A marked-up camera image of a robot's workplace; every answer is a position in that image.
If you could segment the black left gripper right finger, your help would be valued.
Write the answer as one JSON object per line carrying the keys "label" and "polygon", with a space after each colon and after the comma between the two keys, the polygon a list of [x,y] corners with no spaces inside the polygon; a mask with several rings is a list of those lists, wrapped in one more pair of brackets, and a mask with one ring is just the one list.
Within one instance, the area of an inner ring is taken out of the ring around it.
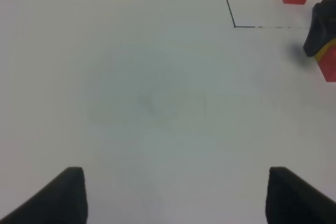
{"label": "black left gripper right finger", "polygon": [[335,201],[285,167],[271,167],[265,215],[268,223],[335,223]]}

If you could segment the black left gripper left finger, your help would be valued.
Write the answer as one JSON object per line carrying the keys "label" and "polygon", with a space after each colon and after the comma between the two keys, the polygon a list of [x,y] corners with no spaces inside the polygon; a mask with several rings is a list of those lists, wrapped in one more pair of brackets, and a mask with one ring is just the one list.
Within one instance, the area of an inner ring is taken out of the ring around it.
{"label": "black left gripper left finger", "polygon": [[68,167],[1,223],[87,223],[88,201],[81,167]]}

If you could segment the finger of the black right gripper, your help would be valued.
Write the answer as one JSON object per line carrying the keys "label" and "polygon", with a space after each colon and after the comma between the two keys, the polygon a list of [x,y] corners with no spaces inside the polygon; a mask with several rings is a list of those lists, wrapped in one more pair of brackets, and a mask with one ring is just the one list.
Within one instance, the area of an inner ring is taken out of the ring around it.
{"label": "finger of the black right gripper", "polygon": [[307,57],[313,57],[333,39],[335,39],[335,0],[322,0],[312,9],[310,29],[303,50]]}

